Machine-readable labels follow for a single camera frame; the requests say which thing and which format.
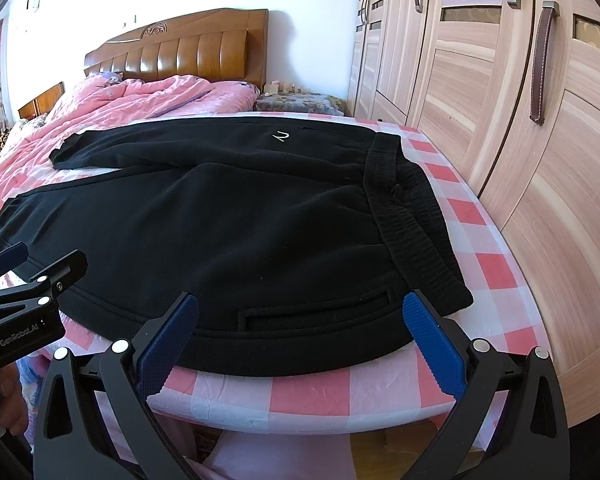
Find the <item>black sweatpants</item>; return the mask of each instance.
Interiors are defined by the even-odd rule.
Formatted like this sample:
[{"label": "black sweatpants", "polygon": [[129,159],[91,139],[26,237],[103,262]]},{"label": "black sweatpants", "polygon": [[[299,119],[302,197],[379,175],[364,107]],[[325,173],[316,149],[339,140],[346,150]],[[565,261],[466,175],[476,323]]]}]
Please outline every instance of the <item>black sweatpants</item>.
[{"label": "black sweatpants", "polygon": [[400,137],[283,118],[193,118],[69,137],[54,167],[119,171],[7,200],[0,250],[23,241],[23,279],[74,249],[89,269],[62,310],[131,338],[181,291],[200,322],[179,364],[243,376],[345,367],[411,340],[420,288],[467,307],[442,213]]}]

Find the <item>elastic waistband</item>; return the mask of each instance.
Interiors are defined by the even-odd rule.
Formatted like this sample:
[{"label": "elastic waistband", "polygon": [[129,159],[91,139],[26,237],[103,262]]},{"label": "elastic waistband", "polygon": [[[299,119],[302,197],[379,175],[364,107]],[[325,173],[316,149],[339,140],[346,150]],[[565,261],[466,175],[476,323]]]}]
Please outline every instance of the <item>elastic waistband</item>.
[{"label": "elastic waistband", "polygon": [[471,305],[438,200],[422,168],[402,154],[399,136],[376,134],[366,156],[363,188],[407,286],[419,288],[442,316]]}]

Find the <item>pink cloth under table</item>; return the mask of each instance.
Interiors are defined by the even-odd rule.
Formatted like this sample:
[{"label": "pink cloth under table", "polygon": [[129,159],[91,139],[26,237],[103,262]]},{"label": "pink cloth under table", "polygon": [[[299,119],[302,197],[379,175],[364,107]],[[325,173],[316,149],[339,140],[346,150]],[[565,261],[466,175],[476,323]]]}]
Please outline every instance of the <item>pink cloth under table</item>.
[{"label": "pink cloth under table", "polygon": [[[502,235],[458,172],[423,133],[389,123],[315,114],[249,114],[361,124],[400,135],[406,158],[420,164],[430,179],[464,280],[474,295],[471,307],[451,317],[469,338],[486,338],[499,351],[527,354],[534,346],[549,348],[538,308]],[[71,178],[93,174],[71,171]],[[62,180],[69,178],[65,174]],[[21,280],[10,274],[0,280],[0,288],[16,283]],[[47,358],[60,346],[85,354],[104,351],[109,345],[67,316],[62,320],[66,336],[43,349]],[[505,398],[503,392],[496,396],[477,445],[485,447],[490,440]],[[158,413],[216,428],[335,434],[441,415],[450,411],[454,401],[440,391],[417,346],[410,343],[368,363],[304,376],[245,378],[176,367],[162,391],[148,402]]]}]

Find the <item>wardrobe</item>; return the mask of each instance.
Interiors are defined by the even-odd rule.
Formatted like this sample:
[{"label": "wardrobe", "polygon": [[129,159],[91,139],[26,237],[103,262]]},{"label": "wardrobe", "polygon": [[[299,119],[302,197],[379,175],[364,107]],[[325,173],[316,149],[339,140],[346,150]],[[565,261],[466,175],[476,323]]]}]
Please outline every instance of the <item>wardrobe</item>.
[{"label": "wardrobe", "polygon": [[[360,0],[350,113],[429,137],[520,264],[560,382],[600,384],[600,8],[376,1]],[[570,425],[600,412],[600,387],[578,391]]]}]

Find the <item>silver screw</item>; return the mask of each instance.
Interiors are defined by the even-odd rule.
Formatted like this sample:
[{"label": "silver screw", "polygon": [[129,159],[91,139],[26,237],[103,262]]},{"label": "silver screw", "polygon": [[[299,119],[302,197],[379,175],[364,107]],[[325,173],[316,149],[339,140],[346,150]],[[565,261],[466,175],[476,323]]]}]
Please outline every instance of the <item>silver screw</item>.
[{"label": "silver screw", "polygon": [[536,347],[536,355],[541,359],[548,359],[549,352],[546,348],[542,348],[541,346]]},{"label": "silver screw", "polygon": [[489,344],[488,341],[485,341],[484,339],[476,339],[474,341],[474,348],[481,353],[485,353],[488,352],[491,349],[491,345]]},{"label": "silver screw", "polygon": [[54,359],[61,361],[65,357],[69,355],[69,350],[66,346],[61,346],[58,350],[54,352]]},{"label": "silver screw", "polygon": [[127,348],[129,348],[129,341],[126,339],[118,339],[111,345],[114,354],[122,354],[122,352],[126,352]]}]

